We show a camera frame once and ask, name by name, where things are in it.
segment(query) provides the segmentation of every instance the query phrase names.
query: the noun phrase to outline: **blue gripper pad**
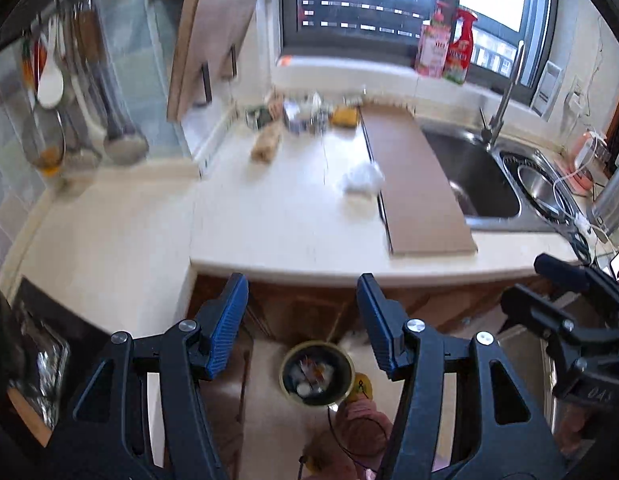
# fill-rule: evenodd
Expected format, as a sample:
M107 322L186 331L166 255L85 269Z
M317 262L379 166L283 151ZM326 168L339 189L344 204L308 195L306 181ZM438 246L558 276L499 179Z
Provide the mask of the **blue gripper pad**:
M205 372L212 380L225 369L240 320L248 306L248 280L233 273L216 300L203 303L194 318L201 327L200 351L207 355Z
M390 379L398 379L398 370L411 364L403 339L403 325L409 317L398 301L385 298L372 274L358 279L356 302L379 368Z

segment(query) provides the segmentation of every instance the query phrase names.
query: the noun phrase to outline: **brown cutting board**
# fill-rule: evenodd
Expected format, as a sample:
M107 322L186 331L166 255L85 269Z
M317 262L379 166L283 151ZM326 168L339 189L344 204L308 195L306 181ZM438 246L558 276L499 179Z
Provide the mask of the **brown cutting board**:
M385 175L381 198L394 254L475 253L449 181L405 108L361 108L371 156Z
M218 80L232 45L238 52L256 0L184 0L178 25L168 120L180 121L193 102L205 95L201 68L208 63L210 81Z

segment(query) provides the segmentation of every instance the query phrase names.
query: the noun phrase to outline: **window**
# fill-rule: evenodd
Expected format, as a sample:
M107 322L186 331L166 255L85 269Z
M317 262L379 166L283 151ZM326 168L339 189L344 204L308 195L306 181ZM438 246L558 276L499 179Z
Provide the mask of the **window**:
M529 104L549 56L557 0L442 0L478 14L469 81L503 90L516 46L527 46L513 96ZM413 63L436 0L283 0L283 52ZM451 20L452 10L447 10ZM460 34L460 24L455 34Z

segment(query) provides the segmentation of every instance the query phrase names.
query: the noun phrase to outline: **faucet spout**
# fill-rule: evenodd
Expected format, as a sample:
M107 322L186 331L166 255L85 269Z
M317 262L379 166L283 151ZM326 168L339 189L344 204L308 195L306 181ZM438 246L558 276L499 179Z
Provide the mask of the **faucet spout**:
M494 114L494 116L491 118L489 124L486 124L483 110L481 109L480 111L481 117L483 119L483 129L481 130L481 136L488 146L494 145L496 139L498 138L498 135L503 129L503 125L505 124L505 112L507 111L507 106L509 105L510 99L512 98L513 88L521 80L521 72L523 71L523 59L525 59L525 41L519 41L518 50L516 51L516 58L513 62L512 75L510 75L509 85L505 89L505 92L503 93L503 98L501 99L501 103L498 105L498 110L496 114Z

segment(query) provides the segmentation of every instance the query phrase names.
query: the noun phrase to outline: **white plastic bag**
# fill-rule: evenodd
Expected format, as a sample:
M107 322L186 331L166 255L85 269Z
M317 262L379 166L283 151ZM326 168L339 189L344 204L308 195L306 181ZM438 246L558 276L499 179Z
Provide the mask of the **white plastic bag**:
M385 176L376 162L361 162L353 167L343 178L346 193L360 193L375 197L381 192Z

